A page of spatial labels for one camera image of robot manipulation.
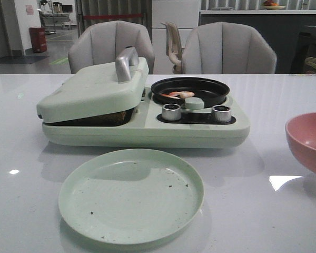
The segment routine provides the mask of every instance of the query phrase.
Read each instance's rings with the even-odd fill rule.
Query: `floor mat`
[[[0,58],[0,64],[33,64],[48,56],[6,56]]]

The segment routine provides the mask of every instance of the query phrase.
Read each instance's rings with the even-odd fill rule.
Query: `silver handle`
[[[130,66],[138,65],[139,58],[137,50],[134,47],[125,48],[116,58],[116,73],[118,82],[131,81]]]

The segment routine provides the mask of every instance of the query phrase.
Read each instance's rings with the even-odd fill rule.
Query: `chair backrest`
[[[71,73],[92,65],[114,62],[127,46],[136,48],[153,73],[154,53],[147,28],[126,21],[110,21],[88,27],[68,52]]]
[[[174,72],[181,73],[182,47],[179,30],[176,24],[171,22],[162,22],[166,27],[166,55],[175,65]]]
[[[182,56],[184,74],[271,74],[276,63],[256,29],[226,22],[194,28]]]

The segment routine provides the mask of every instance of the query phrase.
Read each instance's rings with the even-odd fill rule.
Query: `glossy table surface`
[[[151,75],[150,86],[165,75]],[[67,147],[42,132],[36,104],[70,75],[0,75],[0,252],[115,252],[73,231],[63,181],[118,148]],[[226,83],[251,132],[231,149],[160,149],[194,166],[204,204],[187,230],[144,252],[316,252],[316,174],[291,154],[284,125],[316,112],[316,75],[203,75]]]

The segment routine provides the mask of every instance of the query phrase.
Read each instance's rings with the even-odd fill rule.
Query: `shrimp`
[[[180,99],[177,96],[171,96],[171,95],[167,95],[167,94],[161,94],[161,96],[165,96],[165,97],[170,98],[170,99]]]
[[[182,99],[186,99],[186,98],[191,98],[194,96],[194,93],[191,91],[173,91],[169,94],[170,96],[173,97],[180,97]]]

